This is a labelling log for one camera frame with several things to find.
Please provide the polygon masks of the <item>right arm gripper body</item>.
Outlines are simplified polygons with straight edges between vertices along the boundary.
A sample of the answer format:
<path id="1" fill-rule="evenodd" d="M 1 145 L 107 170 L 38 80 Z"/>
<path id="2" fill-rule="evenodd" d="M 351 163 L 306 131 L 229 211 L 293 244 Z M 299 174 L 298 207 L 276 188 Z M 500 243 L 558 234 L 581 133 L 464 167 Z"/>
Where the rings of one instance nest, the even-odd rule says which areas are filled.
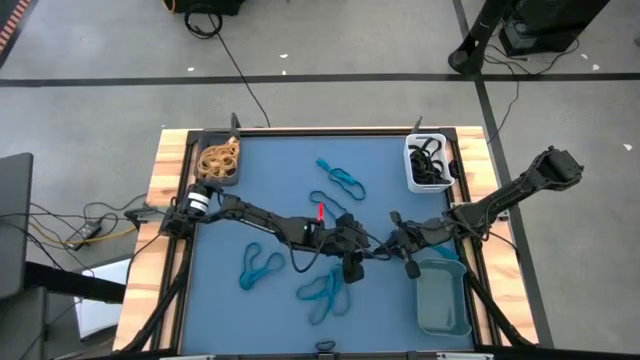
<path id="1" fill-rule="evenodd" d="M 392 254 L 407 258 L 426 247 L 440 245 L 451 238 L 451 226 L 440 221 L 401 222 L 392 232 Z"/>

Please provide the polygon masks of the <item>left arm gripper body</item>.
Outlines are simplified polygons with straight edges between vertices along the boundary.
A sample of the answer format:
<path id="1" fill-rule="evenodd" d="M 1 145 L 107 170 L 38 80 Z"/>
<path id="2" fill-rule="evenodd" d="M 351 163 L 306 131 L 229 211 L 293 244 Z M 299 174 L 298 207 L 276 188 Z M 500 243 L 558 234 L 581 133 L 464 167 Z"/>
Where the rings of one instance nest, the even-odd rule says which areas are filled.
<path id="1" fill-rule="evenodd" d="M 328 256 L 364 252 L 370 247 L 367 234 L 361 225 L 322 230 L 319 241 L 320 253 Z"/>

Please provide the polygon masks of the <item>white plastic basket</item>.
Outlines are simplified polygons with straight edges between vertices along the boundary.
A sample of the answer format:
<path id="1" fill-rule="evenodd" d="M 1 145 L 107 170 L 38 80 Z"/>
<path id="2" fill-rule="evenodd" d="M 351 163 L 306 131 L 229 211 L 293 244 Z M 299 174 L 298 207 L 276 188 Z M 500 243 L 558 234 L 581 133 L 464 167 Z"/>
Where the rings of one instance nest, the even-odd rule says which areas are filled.
<path id="1" fill-rule="evenodd" d="M 442 145 L 443 145 L 442 150 L 439 153 L 435 154 L 433 157 L 429 158 L 428 162 L 430 160 L 439 160 L 443 163 L 443 165 L 446 167 L 446 169 L 444 170 L 444 176 L 446 179 L 450 181 L 449 184 L 422 184 L 422 183 L 416 182 L 416 178 L 415 178 L 416 174 L 412 172 L 411 161 L 410 161 L 410 154 L 412 150 L 410 150 L 408 146 L 415 143 L 420 143 L 420 139 L 426 138 L 426 137 L 438 138 L 442 142 Z M 447 188 L 449 188 L 455 183 L 455 179 L 451 174 L 451 170 L 449 169 L 449 160 L 447 158 L 446 149 L 445 149 L 446 144 L 447 144 L 447 138 L 440 133 L 416 133 L 416 134 L 410 134 L 405 138 L 405 145 L 403 148 L 403 159 L 405 164 L 407 186 L 411 192 L 438 193 L 438 192 L 445 191 Z"/>

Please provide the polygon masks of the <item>tan rubber band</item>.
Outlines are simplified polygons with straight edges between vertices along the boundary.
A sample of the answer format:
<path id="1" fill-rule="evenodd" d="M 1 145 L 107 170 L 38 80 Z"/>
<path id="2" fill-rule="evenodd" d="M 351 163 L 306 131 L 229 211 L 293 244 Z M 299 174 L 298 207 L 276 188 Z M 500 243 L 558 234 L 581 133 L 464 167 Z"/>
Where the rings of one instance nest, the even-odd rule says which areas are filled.
<path id="1" fill-rule="evenodd" d="M 233 167 L 238 153 L 237 144 L 210 146 L 201 153 L 199 161 L 209 167 Z"/>
<path id="2" fill-rule="evenodd" d="M 212 173 L 216 178 L 229 178 L 237 170 L 237 159 L 233 156 L 225 156 L 213 162 Z"/>
<path id="3" fill-rule="evenodd" d="M 221 145 L 219 154 L 223 157 L 232 157 L 236 159 L 240 152 L 240 141 L 236 137 L 230 137 L 228 141 Z"/>
<path id="4" fill-rule="evenodd" d="M 202 152 L 198 162 L 198 173 L 201 178 L 214 177 L 212 167 L 216 159 L 218 159 L 216 146 L 208 147 Z"/>

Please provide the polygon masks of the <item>grey-green plastic basket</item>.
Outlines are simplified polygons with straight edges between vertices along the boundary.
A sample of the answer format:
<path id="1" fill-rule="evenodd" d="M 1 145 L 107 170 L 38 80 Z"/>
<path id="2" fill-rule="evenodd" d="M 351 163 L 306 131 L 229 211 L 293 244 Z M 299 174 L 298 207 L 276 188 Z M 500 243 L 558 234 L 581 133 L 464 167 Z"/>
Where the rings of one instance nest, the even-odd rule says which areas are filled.
<path id="1" fill-rule="evenodd" d="M 430 335 L 463 337 L 471 333 L 467 319 L 464 275 L 466 267 L 454 260 L 425 259 L 416 280 L 417 323 Z"/>

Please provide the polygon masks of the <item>dark grey plastic basket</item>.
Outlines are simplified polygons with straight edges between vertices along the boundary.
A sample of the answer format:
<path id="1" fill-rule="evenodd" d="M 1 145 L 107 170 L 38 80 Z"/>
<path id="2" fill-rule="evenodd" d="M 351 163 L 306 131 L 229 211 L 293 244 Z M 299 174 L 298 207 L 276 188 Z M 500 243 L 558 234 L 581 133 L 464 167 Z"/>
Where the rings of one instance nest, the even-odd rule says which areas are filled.
<path id="1" fill-rule="evenodd" d="M 224 145 L 230 137 L 236 137 L 241 139 L 240 133 L 237 129 L 229 129 L 227 132 L 214 132 L 214 131 L 205 131 L 203 132 L 198 139 L 197 146 L 197 156 L 196 156 L 196 164 L 194 169 L 194 176 L 198 181 L 202 181 L 207 184 L 214 184 L 218 186 L 233 186 L 239 180 L 239 168 L 240 168 L 240 156 L 241 156 L 241 143 L 240 143 L 240 152 L 237 157 L 237 170 L 233 176 L 229 178 L 201 178 L 198 173 L 198 162 L 201 153 L 210 146 L 216 145 Z"/>

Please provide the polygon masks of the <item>black pole stand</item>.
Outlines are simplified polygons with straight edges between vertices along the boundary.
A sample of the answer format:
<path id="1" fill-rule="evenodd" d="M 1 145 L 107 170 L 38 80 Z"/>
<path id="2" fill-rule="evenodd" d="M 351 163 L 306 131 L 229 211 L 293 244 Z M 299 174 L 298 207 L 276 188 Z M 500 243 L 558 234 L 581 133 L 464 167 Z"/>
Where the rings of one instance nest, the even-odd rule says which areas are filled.
<path id="1" fill-rule="evenodd" d="M 493 31 L 502 17 L 509 12 L 514 0 L 484 0 L 474 24 L 467 29 L 466 16 L 461 0 L 452 0 L 459 25 L 466 32 L 462 43 L 448 56 L 449 66 L 462 75 L 481 72 L 485 50 Z"/>

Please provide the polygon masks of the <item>black equipment case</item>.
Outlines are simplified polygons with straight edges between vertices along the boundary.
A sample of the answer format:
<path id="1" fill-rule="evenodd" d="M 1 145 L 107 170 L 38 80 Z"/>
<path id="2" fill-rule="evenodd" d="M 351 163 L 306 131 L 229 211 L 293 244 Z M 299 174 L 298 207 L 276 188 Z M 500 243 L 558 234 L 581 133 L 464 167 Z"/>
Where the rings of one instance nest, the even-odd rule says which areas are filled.
<path id="1" fill-rule="evenodd" d="M 499 40 L 508 56 L 565 52 L 610 0 L 512 0 Z"/>

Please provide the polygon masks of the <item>black box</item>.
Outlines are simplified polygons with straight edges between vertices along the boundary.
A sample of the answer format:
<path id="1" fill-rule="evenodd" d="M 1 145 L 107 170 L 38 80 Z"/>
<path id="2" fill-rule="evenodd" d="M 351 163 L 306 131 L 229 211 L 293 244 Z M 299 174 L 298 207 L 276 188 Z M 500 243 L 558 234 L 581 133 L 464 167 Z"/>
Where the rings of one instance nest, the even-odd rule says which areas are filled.
<path id="1" fill-rule="evenodd" d="M 161 0 L 171 13 L 194 11 L 235 16 L 246 0 Z"/>

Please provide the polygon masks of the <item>black power adapter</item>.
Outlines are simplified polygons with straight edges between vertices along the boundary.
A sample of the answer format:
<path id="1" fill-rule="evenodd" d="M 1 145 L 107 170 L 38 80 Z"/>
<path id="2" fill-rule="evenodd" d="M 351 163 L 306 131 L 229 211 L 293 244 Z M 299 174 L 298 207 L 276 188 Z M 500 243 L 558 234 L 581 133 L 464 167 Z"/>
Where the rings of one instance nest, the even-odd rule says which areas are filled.
<path id="1" fill-rule="evenodd" d="M 102 229 L 99 222 L 86 222 L 65 241 L 69 245 L 85 244 L 89 239 L 94 238 Z"/>

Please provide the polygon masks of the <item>black stand bar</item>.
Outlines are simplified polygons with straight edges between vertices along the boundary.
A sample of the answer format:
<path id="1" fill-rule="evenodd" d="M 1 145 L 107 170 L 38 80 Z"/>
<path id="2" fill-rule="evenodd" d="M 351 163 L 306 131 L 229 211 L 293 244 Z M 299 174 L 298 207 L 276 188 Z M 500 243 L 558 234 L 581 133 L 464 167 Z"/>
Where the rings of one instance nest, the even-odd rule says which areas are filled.
<path id="1" fill-rule="evenodd" d="M 54 293 L 116 304 L 123 302 L 126 291 L 126 286 L 120 283 L 33 262 L 25 263 L 24 285 L 44 287 Z"/>

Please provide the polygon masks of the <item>orange black striped strip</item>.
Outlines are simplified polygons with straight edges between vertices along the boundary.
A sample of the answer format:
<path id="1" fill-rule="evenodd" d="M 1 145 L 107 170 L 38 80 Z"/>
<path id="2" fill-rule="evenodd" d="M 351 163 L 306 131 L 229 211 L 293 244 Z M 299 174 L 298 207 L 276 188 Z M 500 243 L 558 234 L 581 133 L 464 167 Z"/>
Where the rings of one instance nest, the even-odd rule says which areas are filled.
<path id="1" fill-rule="evenodd" d="M 33 0 L 0 0 L 0 54 L 9 47 L 11 38 L 18 31 L 32 2 Z"/>

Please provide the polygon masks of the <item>black aluminium table frame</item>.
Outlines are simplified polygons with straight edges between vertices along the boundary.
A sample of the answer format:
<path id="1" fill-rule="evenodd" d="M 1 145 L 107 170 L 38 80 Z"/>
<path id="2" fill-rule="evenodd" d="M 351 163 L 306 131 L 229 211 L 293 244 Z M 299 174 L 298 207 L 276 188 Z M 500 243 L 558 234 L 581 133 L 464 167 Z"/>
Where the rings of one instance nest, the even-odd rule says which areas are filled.
<path id="1" fill-rule="evenodd" d="M 440 128 L 447 134 L 457 136 L 459 156 L 453 155 L 455 151 L 446 150 L 448 155 L 458 156 L 459 163 L 464 168 L 466 188 L 469 197 L 480 200 L 498 189 L 499 180 L 496 178 L 492 158 L 481 127 L 462 126 L 455 128 Z M 423 132 L 435 132 L 436 128 L 424 128 Z M 398 128 L 281 128 L 281 129 L 244 129 L 241 132 L 242 140 L 251 137 L 389 137 L 408 135 L 410 129 Z M 196 130 L 175 129 L 163 130 L 158 146 L 158 152 L 154 164 L 150 185 L 149 202 L 152 205 L 164 206 L 169 204 L 171 196 L 178 191 L 179 170 L 184 163 L 184 153 L 189 136 Z M 129 344 L 135 334 L 141 329 L 144 321 L 151 314 L 152 305 L 158 302 L 161 286 L 161 270 L 164 271 L 165 258 L 169 246 L 166 237 L 159 237 L 155 242 L 136 256 L 131 270 L 130 283 L 127 285 L 120 321 L 116 332 L 114 350 L 121 350 Z M 500 306 L 505 316 L 513 323 L 520 334 L 533 343 L 538 342 L 535 329 L 531 301 L 527 297 L 524 277 L 521 275 L 521 267 L 517 262 L 514 250 L 503 241 L 492 237 L 490 242 L 482 246 L 482 255 L 485 265 L 484 275 L 489 282 L 490 291 L 496 303 Z M 184 296 L 183 305 L 186 306 L 188 292 Z M 492 320 L 493 330 L 489 327 L 489 317 L 477 295 L 473 295 L 473 306 L 477 317 L 477 329 L 472 330 L 468 336 L 473 339 L 473 345 L 503 345 L 511 347 L 504 333 L 498 330 Z M 181 326 L 176 325 L 176 331 L 180 328 L 183 333 L 185 318 Z M 177 349 L 182 352 L 182 336 L 178 336 Z M 382 355 L 383 352 L 367 352 L 374 355 Z"/>

